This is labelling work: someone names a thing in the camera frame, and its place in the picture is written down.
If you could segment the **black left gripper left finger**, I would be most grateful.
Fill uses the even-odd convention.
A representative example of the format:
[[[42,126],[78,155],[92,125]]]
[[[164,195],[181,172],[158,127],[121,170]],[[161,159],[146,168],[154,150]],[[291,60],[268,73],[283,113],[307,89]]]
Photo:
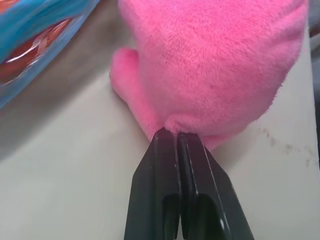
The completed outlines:
[[[180,186],[175,138],[158,130],[131,183],[125,240],[175,240],[180,218]]]

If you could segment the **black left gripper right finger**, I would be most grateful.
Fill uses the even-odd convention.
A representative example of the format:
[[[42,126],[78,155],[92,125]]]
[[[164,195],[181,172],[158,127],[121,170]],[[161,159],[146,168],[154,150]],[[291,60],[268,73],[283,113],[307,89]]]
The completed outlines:
[[[180,133],[181,226],[185,240],[252,240],[227,173],[196,134]]]

